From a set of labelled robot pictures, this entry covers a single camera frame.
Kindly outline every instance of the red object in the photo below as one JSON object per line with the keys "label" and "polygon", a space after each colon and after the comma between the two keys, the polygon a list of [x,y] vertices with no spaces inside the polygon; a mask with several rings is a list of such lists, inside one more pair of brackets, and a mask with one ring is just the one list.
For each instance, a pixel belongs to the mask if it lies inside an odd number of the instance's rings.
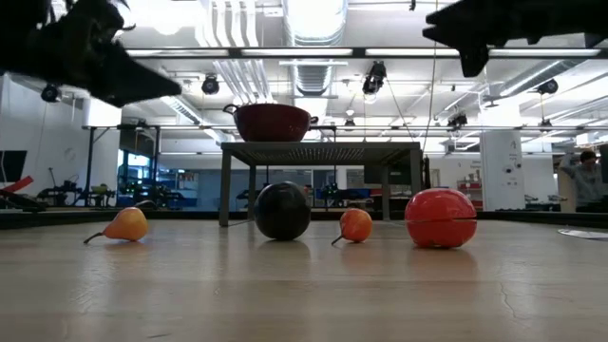
{"label": "red object", "polygon": [[318,121],[306,110],[286,104],[228,104],[223,111],[234,115],[238,133],[246,142],[299,142]]}
{"label": "red object", "polygon": [[420,247],[460,247],[475,235],[477,212],[460,191],[428,189],[409,201],[406,225]]}
{"label": "red object", "polygon": [[15,193],[23,188],[25,188],[26,186],[32,184],[34,182],[34,179],[31,176],[27,176],[22,180],[18,180],[15,183],[7,186],[6,188],[2,189],[6,192],[11,192],[11,193]]}
{"label": "red object", "polygon": [[340,218],[341,235],[332,244],[341,238],[352,242],[363,242],[370,237],[371,226],[371,217],[368,212],[355,208],[349,209]]}

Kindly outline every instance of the red pot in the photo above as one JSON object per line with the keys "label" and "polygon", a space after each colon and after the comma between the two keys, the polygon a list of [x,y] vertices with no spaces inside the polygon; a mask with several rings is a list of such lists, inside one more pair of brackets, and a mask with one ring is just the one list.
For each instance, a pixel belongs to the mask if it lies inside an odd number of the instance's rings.
{"label": "red pot", "polygon": [[223,111],[235,117],[246,142],[300,142],[311,124],[318,122],[306,110],[286,104],[228,104]]}

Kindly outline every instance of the red plastic ball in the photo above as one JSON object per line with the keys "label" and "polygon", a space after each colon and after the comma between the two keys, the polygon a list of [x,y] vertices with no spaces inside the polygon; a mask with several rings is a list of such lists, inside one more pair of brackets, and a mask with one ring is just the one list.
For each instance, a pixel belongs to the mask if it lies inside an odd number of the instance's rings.
{"label": "red plastic ball", "polygon": [[428,189],[409,201],[406,225],[420,247],[460,247],[475,235],[477,212],[473,203],[452,189]]}

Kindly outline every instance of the cable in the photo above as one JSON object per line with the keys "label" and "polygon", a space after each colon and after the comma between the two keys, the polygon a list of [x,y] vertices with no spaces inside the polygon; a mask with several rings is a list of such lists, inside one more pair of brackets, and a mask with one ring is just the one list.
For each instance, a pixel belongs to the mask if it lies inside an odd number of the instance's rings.
{"label": "cable", "polygon": [[47,123],[47,109],[48,104],[45,104],[45,113],[42,116],[42,126],[40,127],[40,139],[38,140],[38,152],[36,152],[36,163],[34,164],[34,170],[38,170],[38,161],[40,160],[40,149],[42,148],[43,134],[45,133],[45,124]]}
{"label": "cable", "polygon": [[[439,9],[439,0],[435,0],[435,10]],[[433,95],[435,95],[435,71],[437,68],[437,42],[433,45],[433,72],[430,78],[430,104],[428,105],[428,122],[427,131],[425,132],[425,141],[422,144],[422,151],[425,152],[427,147],[428,130],[430,129],[430,121],[433,119]]]}
{"label": "cable", "polygon": [[392,86],[390,85],[389,77],[387,77],[387,85],[389,85],[390,95],[392,95],[392,100],[395,101],[395,105],[397,106],[397,111],[399,111],[399,116],[401,117],[401,121],[403,121],[403,125],[406,127],[408,131],[409,138],[414,142],[414,137],[411,135],[409,131],[408,124],[406,123],[406,118],[403,117],[403,113],[401,113],[401,107],[399,107],[399,103],[397,102],[397,98],[395,97],[395,93],[392,91]]}
{"label": "cable", "polygon": [[7,151],[2,151],[2,160],[0,161],[0,164],[2,164],[2,187],[6,187],[7,186],[7,173],[4,169],[4,156],[7,154]]}
{"label": "cable", "polygon": [[[8,111],[8,113],[10,113],[10,87],[11,87],[10,82],[11,82],[11,80],[10,80],[10,78],[8,78],[7,80],[8,80],[8,83],[9,83],[8,86],[7,86],[7,99],[8,99],[7,100],[7,107],[8,107],[7,111]],[[3,77],[0,77],[0,82],[4,83],[4,78]],[[4,156],[7,154],[6,152],[7,151],[2,151],[2,160],[0,161],[0,168],[2,168],[2,187],[5,187],[7,185],[7,172],[6,172],[5,168],[4,168]]]}

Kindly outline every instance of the pear stem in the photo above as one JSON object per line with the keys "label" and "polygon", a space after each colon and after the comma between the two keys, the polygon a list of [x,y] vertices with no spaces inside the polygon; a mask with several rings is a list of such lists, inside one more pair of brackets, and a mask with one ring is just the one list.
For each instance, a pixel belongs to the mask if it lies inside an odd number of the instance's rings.
{"label": "pear stem", "polygon": [[343,238],[343,237],[344,237],[344,236],[343,236],[343,235],[341,235],[341,236],[339,236],[337,239],[335,239],[334,241],[332,241],[332,246],[334,246],[334,244],[335,244],[337,241],[339,241],[341,238]]}
{"label": "pear stem", "polygon": [[104,233],[97,233],[95,235],[93,235],[92,237],[89,237],[88,239],[85,240],[84,244],[88,244],[89,241],[91,241],[92,239],[96,238],[96,237],[100,237],[102,236]]}

